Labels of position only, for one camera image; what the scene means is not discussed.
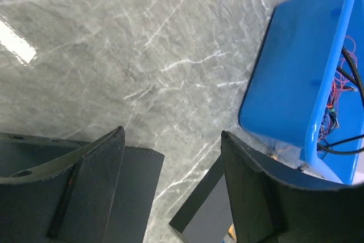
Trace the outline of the black network switch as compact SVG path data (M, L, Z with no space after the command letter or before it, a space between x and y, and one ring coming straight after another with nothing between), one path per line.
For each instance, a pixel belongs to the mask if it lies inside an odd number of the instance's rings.
M232 223L224 167L219 157L169 225L183 242L221 243Z

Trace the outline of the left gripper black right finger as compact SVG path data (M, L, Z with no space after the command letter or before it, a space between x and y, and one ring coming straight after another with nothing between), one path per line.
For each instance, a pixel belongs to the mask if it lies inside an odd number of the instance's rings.
M229 131L221 157L238 242L362 242L363 185L307 175Z

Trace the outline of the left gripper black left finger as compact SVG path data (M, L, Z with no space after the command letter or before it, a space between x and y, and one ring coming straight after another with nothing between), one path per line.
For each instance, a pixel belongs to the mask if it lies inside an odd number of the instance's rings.
M125 148L117 127L50 162L1 178L2 242L103 242Z

